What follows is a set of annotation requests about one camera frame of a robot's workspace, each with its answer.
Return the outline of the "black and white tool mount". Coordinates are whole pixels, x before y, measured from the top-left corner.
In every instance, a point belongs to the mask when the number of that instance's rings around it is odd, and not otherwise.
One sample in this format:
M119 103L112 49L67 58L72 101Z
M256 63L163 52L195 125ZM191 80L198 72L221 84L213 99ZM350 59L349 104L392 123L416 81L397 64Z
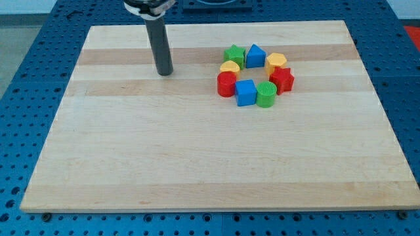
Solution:
M127 11L145 20L156 20L165 15L175 0L124 0Z

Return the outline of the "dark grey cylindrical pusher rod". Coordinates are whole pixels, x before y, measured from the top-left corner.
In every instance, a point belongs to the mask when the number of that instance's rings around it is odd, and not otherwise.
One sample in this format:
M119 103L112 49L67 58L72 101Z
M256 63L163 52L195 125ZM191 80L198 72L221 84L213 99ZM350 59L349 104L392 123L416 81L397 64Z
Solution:
M173 72L173 62L163 17L155 20L145 20L144 22L157 73L162 76L168 76Z

